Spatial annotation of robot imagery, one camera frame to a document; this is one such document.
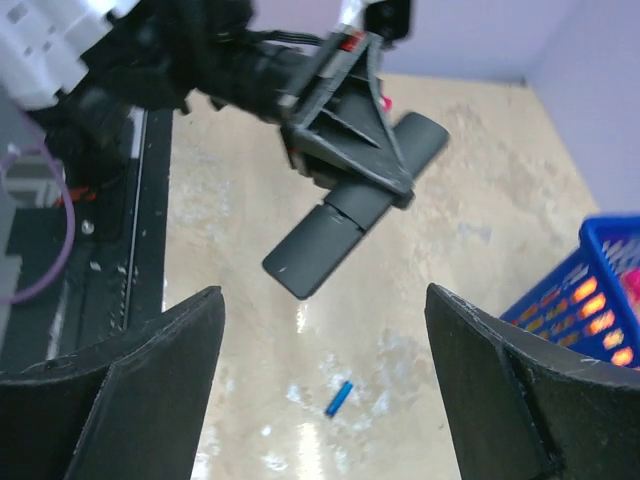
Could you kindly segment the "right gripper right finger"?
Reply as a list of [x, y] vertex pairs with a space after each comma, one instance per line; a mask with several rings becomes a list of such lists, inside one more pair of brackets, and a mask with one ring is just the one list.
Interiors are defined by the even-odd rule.
[[462, 478], [638, 478], [638, 371], [541, 339], [435, 283], [425, 320]]

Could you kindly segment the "black remote control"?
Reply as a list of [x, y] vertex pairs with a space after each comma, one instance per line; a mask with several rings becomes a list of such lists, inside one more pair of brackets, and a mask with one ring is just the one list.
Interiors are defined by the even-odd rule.
[[[449, 132], [410, 112], [394, 133], [414, 179], [444, 149]], [[311, 297], [393, 207], [407, 208], [412, 193], [398, 196], [364, 179], [335, 186], [265, 257], [262, 267], [299, 300]]]

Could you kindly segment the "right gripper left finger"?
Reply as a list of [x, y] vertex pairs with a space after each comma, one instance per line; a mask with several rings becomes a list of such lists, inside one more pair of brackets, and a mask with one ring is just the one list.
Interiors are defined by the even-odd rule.
[[1, 375], [4, 479], [188, 479], [221, 349], [220, 287]]

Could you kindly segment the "blue battery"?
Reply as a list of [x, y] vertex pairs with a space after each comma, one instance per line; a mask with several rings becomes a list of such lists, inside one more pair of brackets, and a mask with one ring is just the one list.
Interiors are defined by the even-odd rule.
[[337, 393], [325, 409], [325, 415], [327, 417], [333, 418], [337, 414], [339, 409], [346, 401], [348, 395], [351, 393], [352, 389], [353, 384], [350, 381], [345, 381], [341, 385], [340, 389], [337, 391]]

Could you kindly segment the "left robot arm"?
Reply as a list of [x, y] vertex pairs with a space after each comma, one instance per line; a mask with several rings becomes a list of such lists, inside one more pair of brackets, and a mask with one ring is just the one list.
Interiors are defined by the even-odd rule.
[[190, 93], [276, 124], [291, 166], [329, 187], [357, 174], [405, 197], [413, 178], [386, 117], [377, 66], [410, 31], [408, 1], [345, 1], [319, 37], [253, 31], [250, 1], [5, 1], [1, 84], [72, 161], [102, 157], [135, 106], [188, 111]]

